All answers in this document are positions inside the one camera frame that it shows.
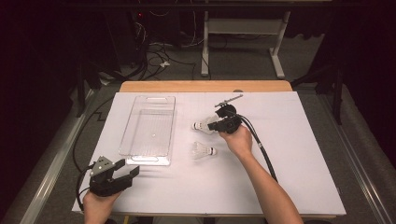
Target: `black cable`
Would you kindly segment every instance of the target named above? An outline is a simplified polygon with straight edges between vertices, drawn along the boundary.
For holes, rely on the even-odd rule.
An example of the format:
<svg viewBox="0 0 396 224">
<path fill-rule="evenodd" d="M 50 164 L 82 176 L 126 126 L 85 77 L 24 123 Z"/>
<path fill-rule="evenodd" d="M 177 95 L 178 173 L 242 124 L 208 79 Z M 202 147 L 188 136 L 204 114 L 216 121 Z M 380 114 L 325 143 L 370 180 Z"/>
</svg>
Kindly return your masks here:
<svg viewBox="0 0 396 224">
<path fill-rule="evenodd" d="M 207 64 L 207 62 L 206 62 L 206 60 L 205 60 L 205 58 L 204 58 L 204 55 L 201 54 L 201 58 L 202 58 L 202 60 L 204 61 L 204 63 L 206 64 L 206 66 L 207 66 L 207 74 L 208 74 L 208 76 L 209 76 L 209 80 L 212 80 L 212 75 L 210 74 L 209 64 Z"/>
<path fill-rule="evenodd" d="M 161 50 L 163 50 L 165 44 L 163 43 L 162 45 L 160 45 L 158 42 L 157 43 L 151 43 L 149 44 L 151 47 L 157 47 L 159 46 L 160 48 L 156 50 L 156 52 L 161 52 Z"/>
<path fill-rule="evenodd" d="M 73 145 L 73 150 L 72 150 L 72 158 L 73 158 L 73 163 L 75 164 L 76 168 L 78 169 L 79 172 L 82 172 L 81 168 L 79 168 L 77 160 L 76 160 L 76 147 L 77 147 L 77 143 L 78 143 L 78 139 L 80 138 L 82 132 L 85 129 L 85 126 L 87 126 L 88 121 L 90 121 L 90 119 L 92 118 L 93 115 L 99 115 L 98 120 L 103 121 L 103 119 L 100 119 L 100 116 L 102 115 L 101 113 L 98 113 L 98 110 L 106 103 L 108 103 L 110 100 L 112 100 L 114 98 L 114 96 L 110 97 L 109 99 L 105 100 L 103 103 L 101 103 L 91 114 L 90 116 L 87 118 L 87 121 L 85 121 L 84 125 L 79 129 L 77 137 L 76 137 L 76 141 Z"/>
<path fill-rule="evenodd" d="M 247 118 L 245 118 L 242 115 L 234 113 L 233 111 L 230 111 L 230 110 L 227 110 L 227 111 L 232 113 L 232 114 L 234 114 L 234 115 L 236 115 L 238 118 L 240 118 L 247 125 L 247 128 L 250 130 L 251 135 L 256 140 L 257 145 L 259 146 L 260 151 L 262 152 L 262 155 L 265 158 L 265 162 L 267 163 L 268 170 L 270 171 L 271 177 L 277 182 L 277 178 L 276 178 L 276 174 L 275 174 L 275 171 L 274 171 L 274 167 L 273 167 L 273 165 L 272 165 L 272 163 L 270 161 L 270 158 L 268 157 L 267 152 L 265 151 L 264 146 L 262 145 L 262 141 L 260 140 L 259 136 L 257 135 L 256 130 L 254 130 L 254 127 L 251 124 L 250 120 L 248 120 Z"/>
<path fill-rule="evenodd" d="M 160 78 L 158 78 L 158 77 L 154 77 L 155 79 L 157 79 L 157 80 L 161 80 Z"/>
<path fill-rule="evenodd" d="M 157 55 L 156 57 L 152 57 L 152 58 L 148 59 L 148 64 L 151 65 L 151 66 L 158 66 L 158 68 L 157 68 L 157 70 L 154 73 L 151 73 L 151 75 L 149 75 L 148 77 L 142 77 L 140 80 L 147 80 L 147 79 L 149 79 L 151 77 L 155 77 L 155 76 L 159 75 L 160 73 L 162 73 L 166 69 L 167 66 L 162 67 L 160 65 L 157 65 L 157 64 L 154 64 L 154 63 L 151 62 L 152 60 L 157 59 L 157 58 L 160 58 L 162 63 L 171 62 L 172 61 L 172 62 L 175 62 L 175 63 L 192 65 L 191 78 L 193 80 L 193 73 L 194 73 L 194 70 L 195 70 L 196 63 L 183 63 L 183 62 L 180 62 L 178 60 L 175 60 L 175 59 L 171 58 L 166 53 L 166 49 L 165 49 L 165 44 L 164 43 L 162 45 L 155 44 L 155 46 L 160 46 L 160 49 L 158 49 L 157 51 L 148 51 L 148 53 L 152 53 L 152 54 Z"/>
<path fill-rule="evenodd" d="M 77 180 L 77 184 L 76 184 L 76 198 L 77 198 L 77 203 L 78 203 L 79 209 L 81 209 L 82 212 L 84 211 L 84 205 L 82 204 L 81 199 L 79 198 L 79 196 L 81 195 L 81 192 L 79 192 L 78 189 L 79 189 L 79 186 L 81 185 L 82 177 L 84 177 L 85 173 L 87 173 L 88 170 L 91 170 L 94 165 L 95 165 L 95 163 L 90 166 L 85 167 L 78 175 L 78 180 Z"/>
<path fill-rule="evenodd" d="M 138 75 L 139 73 L 141 73 L 142 71 L 145 70 L 145 62 L 144 60 L 139 64 L 139 66 L 130 74 L 126 75 L 126 77 L 135 77 L 136 75 Z"/>
<path fill-rule="evenodd" d="M 89 188 L 90 188 L 90 187 L 87 187 L 87 188 L 85 188 L 84 190 L 80 191 L 79 194 L 78 194 L 78 196 L 81 196 L 81 194 L 82 194 L 85 190 L 87 190 L 87 189 L 89 189 Z"/>
<path fill-rule="evenodd" d="M 145 53 L 145 56 L 144 56 L 144 63 L 146 64 L 145 69 L 142 71 L 142 73 L 140 74 L 140 77 L 137 80 L 142 80 L 143 77 L 145 76 L 146 72 L 149 69 L 149 62 L 148 62 L 147 53 Z"/>
</svg>

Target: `human hand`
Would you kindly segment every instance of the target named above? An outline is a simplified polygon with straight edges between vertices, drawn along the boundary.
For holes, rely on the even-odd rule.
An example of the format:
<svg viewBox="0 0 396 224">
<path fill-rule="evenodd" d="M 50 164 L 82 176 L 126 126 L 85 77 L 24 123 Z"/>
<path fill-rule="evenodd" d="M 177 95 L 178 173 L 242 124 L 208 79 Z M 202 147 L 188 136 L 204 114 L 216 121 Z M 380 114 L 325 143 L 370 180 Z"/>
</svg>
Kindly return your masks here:
<svg viewBox="0 0 396 224">
<path fill-rule="evenodd" d="M 110 216 L 113 204 L 121 195 L 122 191 L 108 197 L 100 197 L 88 191 L 83 199 L 84 222 L 86 224 L 105 223 Z"/>
<path fill-rule="evenodd" d="M 219 133 L 227 142 L 228 148 L 239 159 L 246 155 L 251 155 L 252 138 L 247 127 L 239 125 L 234 133 Z"/>
</svg>

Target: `white tabletop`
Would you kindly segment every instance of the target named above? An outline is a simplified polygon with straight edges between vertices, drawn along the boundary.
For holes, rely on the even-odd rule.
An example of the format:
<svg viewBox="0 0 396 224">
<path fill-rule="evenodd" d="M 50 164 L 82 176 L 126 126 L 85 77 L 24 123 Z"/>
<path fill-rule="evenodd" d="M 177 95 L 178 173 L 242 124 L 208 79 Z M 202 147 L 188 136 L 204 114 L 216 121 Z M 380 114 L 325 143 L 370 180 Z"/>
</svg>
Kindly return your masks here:
<svg viewBox="0 0 396 224">
<path fill-rule="evenodd" d="M 248 176 L 217 133 L 193 130 L 191 125 L 215 115 L 214 105 L 235 97 L 235 92 L 119 92 L 113 101 L 91 163 L 103 155 L 122 159 L 120 141 L 138 95 L 175 96 L 176 120 L 170 166 L 140 166 L 133 185 L 117 199 L 115 214 L 147 216 L 262 216 Z M 279 184 L 303 216 L 341 216 L 346 213 L 329 169 L 312 133 L 296 92 L 244 92 L 231 102 L 238 114 L 247 117 L 262 140 L 274 166 Z M 213 157 L 193 160 L 193 142 L 218 150 Z M 253 144 L 253 153 L 266 168 Z M 126 165 L 114 177 L 126 175 Z M 89 186 L 88 174 L 82 189 Z M 77 203 L 73 211 L 79 211 Z"/>
</svg>

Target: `table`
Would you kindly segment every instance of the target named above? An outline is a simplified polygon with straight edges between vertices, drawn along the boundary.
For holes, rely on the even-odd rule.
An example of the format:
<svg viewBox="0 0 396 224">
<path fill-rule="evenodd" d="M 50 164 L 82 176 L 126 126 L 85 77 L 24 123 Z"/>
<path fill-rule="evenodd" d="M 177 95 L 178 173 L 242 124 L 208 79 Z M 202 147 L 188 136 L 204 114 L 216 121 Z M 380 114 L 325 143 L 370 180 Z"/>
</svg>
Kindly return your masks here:
<svg viewBox="0 0 396 224">
<path fill-rule="evenodd" d="M 209 74 L 209 34 L 245 34 L 245 35 L 277 35 L 276 45 L 269 48 L 269 53 L 279 79 L 285 79 L 278 52 L 282 43 L 283 35 L 289 22 L 290 12 L 284 13 L 283 19 L 278 20 L 240 20 L 240 19 L 209 19 L 209 13 L 205 13 L 204 23 L 204 46 L 202 49 L 201 74 L 203 77 Z"/>
<path fill-rule="evenodd" d="M 274 165 L 279 184 L 293 199 L 300 214 L 303 217 L 335 217 L 346 213 L 298 95 L 291 91 L 290 84 L 282 80 L 238 80 L 122 84 L 91 163 L 100 155 L 112 161 L 121 159 L 117 147 L 123 134 L 122 123 L 126 123 L 136 95 L 176 96 L 177 121 L 171 165 L 141 166 L 134 185 L 116 201 L 114 214 L 262 217 L 248 176 L 224 141 L 215 133 L 207 135 L 190 128 L 189 122 L 214 114 L 214 104 L 208 101 L 219 103 L 239 95 L 230 92 L 235 90 L 243 91 L 244 97 L 234 101 L 233 105 L 253 123 Z M 186 106 L 191 102 L 197 106 Z M 198 161 L 188 159 L 189 147 L 194 140 L 215 147 L 219 154 Z M 253 146 L 252 150 L 266 168 L 258 147 Z M 125 166 L 115 173 L 115 177 L 126 175 L 132 169 Z M 86 175 L 81 188 L 85 189 L 88 182 Z M 73 211 L 79 211 L 76 203 Z"/>
</svg>

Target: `wooden table edge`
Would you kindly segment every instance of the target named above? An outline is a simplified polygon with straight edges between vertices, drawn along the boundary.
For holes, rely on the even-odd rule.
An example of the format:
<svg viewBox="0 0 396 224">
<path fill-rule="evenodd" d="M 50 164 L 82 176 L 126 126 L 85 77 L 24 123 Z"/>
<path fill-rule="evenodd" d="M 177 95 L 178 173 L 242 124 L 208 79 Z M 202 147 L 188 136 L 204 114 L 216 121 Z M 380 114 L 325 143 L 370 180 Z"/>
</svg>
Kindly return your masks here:
<svg viewBox="0 0 396 224">
<path fill-rule="evenodd" d="M 285 80 L 125 81 L 120 92 L 266 92 L 292 91 Z"/>
</svg>

